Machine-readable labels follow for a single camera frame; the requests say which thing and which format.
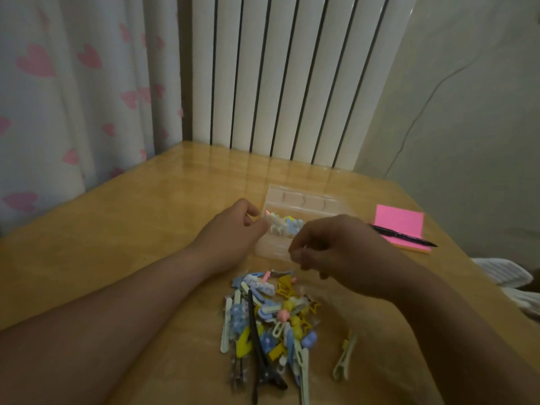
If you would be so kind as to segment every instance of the black claw clip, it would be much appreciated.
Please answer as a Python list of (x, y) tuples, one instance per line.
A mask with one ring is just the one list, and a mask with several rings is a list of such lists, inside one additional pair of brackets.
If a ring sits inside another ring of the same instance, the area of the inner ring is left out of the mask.
[(272, 362), (270, 362), (268, 359), (268, 356), (262, 351), (261, 340), (259, 338), (259, 332), (257, 331), (257, 322), (255, 321), (253, 292), (251, 290), (249, 290), (247, 293), (247, 306), (249, 311), (249, 333), (251, 334), (253, 350), (255, 351), (255, 356), (257, 357), (257, 378), (255, 379), (253, 393), (251, 395), (251, 402), (256, 404), (259, 399), (257, 389), (261, 385), (269, 383), (284, 391), (287, 389), (287, 383), (274, 369)]

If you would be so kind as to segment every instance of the table surface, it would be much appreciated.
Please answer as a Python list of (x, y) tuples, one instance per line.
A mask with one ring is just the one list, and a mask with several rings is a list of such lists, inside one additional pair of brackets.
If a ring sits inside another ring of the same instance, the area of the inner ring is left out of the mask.
[[(336, 195), (372, 221), (377, 204), (420, 210), (384, 180), (305, 163), (184, 142), (37, 218), (0, 240), (0, 328), (111, 284), (187, 245), (216, 213), (240, 197), (262, 207), (269, 184)], [(517, 353), (540, 370), (540, 332), (435, 222), (424, 236), (430, 255), (404, 251), (445, 279)], [(239, 273), (292, 263), (249, 255), (234, 272), (209, 280), (180, 306), (113, 393), (110, 403), (250, 403), (252, 379), (232, 394), (230, 356), (219, 352), (223, 296)], [(313, 273), (300, 279), (323, 301), (319, 343), (310, 358), (310, 401), (438, 403), (440, 397), (400, 313), (389, 303), (353, 295)], [(349, 382), (332, 380), (348, 327), (359, 334)], [(250, 362), (251, 370), (254, 360)], [(263, 388), (260, 403), (297, 404)]]

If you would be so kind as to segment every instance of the white radiator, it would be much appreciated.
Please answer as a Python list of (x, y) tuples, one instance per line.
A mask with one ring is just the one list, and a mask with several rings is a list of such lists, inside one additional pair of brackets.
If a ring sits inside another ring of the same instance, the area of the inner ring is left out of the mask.
[(414, 3), (193, 0), (193, 140), (352, 170)]

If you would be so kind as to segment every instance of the pink heart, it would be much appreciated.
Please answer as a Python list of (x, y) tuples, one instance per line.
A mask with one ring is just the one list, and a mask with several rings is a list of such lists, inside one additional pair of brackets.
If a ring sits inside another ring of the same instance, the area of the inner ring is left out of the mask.
[(17, 57), (17, 68), (29, 75), (37, 77), (55, 77), (55, 69), (52, 67), (51, 58), (47, 50), (31, 42), (26, 46), (28, 57)]
[(158, 97), (163, 98), (163, 94), (165, 93), (165, 87), (162, 84), (154, 84), (154, 89), (156, 90), (156, 95)]
[(130, 30), (128, 30), (123, 23), (118, 24), (118, 26), (120, 27), (120, 31), (122, 32), (122, 40), (124, 40), (124, 42), (131, 42)]
[(62, 162), (68, 163), (69, 165), (77, 165), (79, 163), (79, 156), (77, 154), (77, 149), (71, 148), (66, 152), (62, 158)]
[(43, 26), (44, 29), (48, 30), (51, 20), (49, 20), (49, 17), (47, 17), (47, 14), (45, 14), (45, 12), (39, 7), (37, 7), (37, 13), (39, 15), (39, 21), (41, 21), (41, 25)]
[(90, 44), (84, 44), (84, 54), (79, 52), (77, 54), (77, 58), (83, 63), (83, 65), (89, 68), (100, 69), (103, 67), (98, 52)]
[(120, 176), (122, 173), (124, 173), (123, 169), (120, 169), (119, 167), (115, 167), (113, 170), (109, 172), (109, 175), (111, 176), (111, 179), (114, 179), (116, 176)]
[(106, 123), (105, 125), (103, 125), (102, 131), (105, 132), (109, 136), (116, 136), (116, 133), (114, 132), (114, 124), (112, 123)]
[(161, 50), (163, 47), (165, 47), (165, 41), (158, 35), (158, 50)]
[(3, 135), (11, 126), (11, 121), (5, 116), (0, 115), (0, 135)]
[(37, 194), (31, 192), (11, 193), (2, 200), (12, 209), (32, 213), (36, 210), (32, 203), (37, 200)]
[(120, 98), (130, 109), (137, 109), (137, 91), (126, 91), (120, 94)]
[(145, 101), (147, 104), (152, 103), (152, 96), (150, 95), (150, 87), (141, 87), (138, 89), (139, 95), (143, 101)]

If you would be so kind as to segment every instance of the black pen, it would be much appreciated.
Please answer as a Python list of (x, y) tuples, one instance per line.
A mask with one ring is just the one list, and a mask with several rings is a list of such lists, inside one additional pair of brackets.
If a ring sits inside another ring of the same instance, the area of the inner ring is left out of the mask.
[(379, 234), (382, 234), (383, 236), (395, 237), (397, 239), (407, 240), (407, 241), (410, 241), (411, 243), (416, 243), (422, 246), (437, 247), (436, 244), (433, 244), (430, 241), (424, 240), (423, 238), (409, 236), (408, 234), (400, 233), (399, 231), (395, 231), (392, 229), (387, 229), (386, 227), (376, 226), (374, 224), (370, 224), (370, 226), (373, 228), (373, 230), (375, 230)]

